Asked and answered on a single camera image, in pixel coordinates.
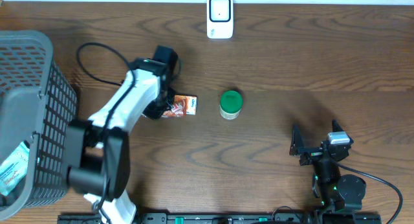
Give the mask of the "orange tissue pack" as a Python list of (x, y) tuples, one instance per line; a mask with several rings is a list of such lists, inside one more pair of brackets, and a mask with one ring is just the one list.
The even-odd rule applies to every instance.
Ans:
[(196, 115), (197, 97), (187, 95), (175, 95), (173, 103), (162, 114), (163, 118), (180, 118), (186, 115)]

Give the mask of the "green lid seasoning jar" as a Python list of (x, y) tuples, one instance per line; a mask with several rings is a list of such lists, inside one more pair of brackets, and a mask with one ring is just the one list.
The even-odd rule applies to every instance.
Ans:
[(226, 120), (237, 118), (243, 107), (243, 97), (237, 91), (226, 91), (221, 96), (220, 114)]

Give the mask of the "teal wet wipes pack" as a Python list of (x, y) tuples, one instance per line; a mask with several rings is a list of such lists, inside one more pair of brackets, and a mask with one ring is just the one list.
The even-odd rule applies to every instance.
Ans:
[(10, 194), (17, 184), (26, 176), (30, 149), (26, 141), (1, 163), (1, 195)]

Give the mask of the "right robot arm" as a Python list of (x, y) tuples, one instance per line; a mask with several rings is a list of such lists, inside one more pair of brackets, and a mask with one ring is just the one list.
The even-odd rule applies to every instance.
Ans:
[(298, 156), (300, 165), (311, 165), (314, 170), (312, 189), (321, 199), (321, 207), (314, 211), (314, 223), (355, 223), (354, 214), (362, 209), (366, 182), (355, 175), (340, 173), (338, 163), (349, 156), (353, 139), (336, 120), (332, 131), (318, 147), (306, 147), (299, 127), (292, 127), (290, 155)]

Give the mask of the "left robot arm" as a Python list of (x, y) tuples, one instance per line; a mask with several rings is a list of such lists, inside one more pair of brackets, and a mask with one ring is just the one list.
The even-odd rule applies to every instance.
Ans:
[(178, 54), (158, 46), (152, 58), (126, 62), (127, 74), (114, 96), (87, 120), (65, 131), (63, 182), (91, 202), (99, 223), (132, 223), (136, 205), (126, 185), (131, 165), (129, 135), (144, 115), (159, 119), (173, 101)]

